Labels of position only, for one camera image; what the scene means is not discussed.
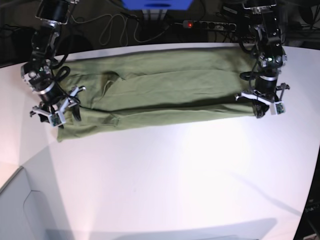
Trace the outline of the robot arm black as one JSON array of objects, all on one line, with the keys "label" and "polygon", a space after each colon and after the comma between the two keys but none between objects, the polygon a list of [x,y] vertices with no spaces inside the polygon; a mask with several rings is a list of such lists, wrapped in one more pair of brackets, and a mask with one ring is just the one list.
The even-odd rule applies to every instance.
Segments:
[{"label": "robot arm black", "polygon": [[282,30],[275,0],[244,0],[242,7],[249,14],[249,30],[255,44],[247,50],[255,59],[251,71],[242,72],[239,77],[248,82],[248,89],[236,95],[236,99],[251,100],[256,118],[265,116],[267,111],[274,116],[286,112],[283,96],[290,86],[278,84],[287,54],[282,45]]},{"label": "robot arm black", "polygon": [[85,86],[74,86],[65,91],[60,83],[71,72],[64,63],[68,57],[65,53],[61,60],[56,60],[60,31],[68,27],[76,0],[42,0],[36,12],[36,18],[42,25],[31,38],[32,52],[30,59],[20,69],[21,78],[32,93],[40,98],[39,105],[30,111],[30,116],[38,115],[42,123],[53,128],[63,128],[67,122],[65,112],[72,110],[77,121],[81,120],[78,93],[85,91]]}]

